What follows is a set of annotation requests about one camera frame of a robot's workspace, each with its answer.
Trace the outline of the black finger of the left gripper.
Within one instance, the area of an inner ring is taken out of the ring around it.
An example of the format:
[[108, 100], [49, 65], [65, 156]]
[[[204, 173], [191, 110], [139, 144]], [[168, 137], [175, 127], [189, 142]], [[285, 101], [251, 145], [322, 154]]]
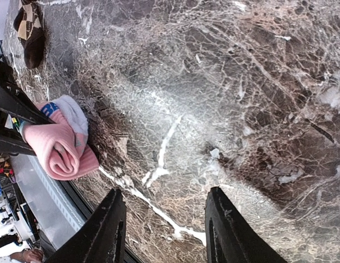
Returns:
[[22, 139], [13, 139], [3, 135], [0, 135], [0, 153], [17, 153], [30, 156], [36, 155], [31, 146], [25, 143]]
[[16, 84], [0, 82], [0, 111], [32, 124], [53, 124]]

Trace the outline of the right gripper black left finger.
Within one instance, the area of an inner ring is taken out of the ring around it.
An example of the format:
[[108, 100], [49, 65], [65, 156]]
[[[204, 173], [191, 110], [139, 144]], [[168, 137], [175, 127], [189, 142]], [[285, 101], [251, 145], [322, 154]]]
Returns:
[[126, 240], [126, 204], [112, 189], [82, 228], [47, 262], [123, 262]]

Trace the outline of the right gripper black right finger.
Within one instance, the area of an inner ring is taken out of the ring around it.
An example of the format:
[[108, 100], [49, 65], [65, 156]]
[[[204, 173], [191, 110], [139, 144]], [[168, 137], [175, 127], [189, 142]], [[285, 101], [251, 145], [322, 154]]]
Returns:
[[208, 193], [205, 207], [208, 262], [285, 262], [261, 239], [220, 187]]

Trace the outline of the pink teal patterned sock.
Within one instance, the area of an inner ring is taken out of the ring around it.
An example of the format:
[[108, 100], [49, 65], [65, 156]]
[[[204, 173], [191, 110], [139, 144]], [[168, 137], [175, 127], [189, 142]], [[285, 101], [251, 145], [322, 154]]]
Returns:
[[79, 104], [63, 95], [36, 107], [53, 123], [21, 121], [19, 132], [44, 171], [55, 180], [69, 181], [97, 170], [99, 161], [87, 144], [88, 120]]

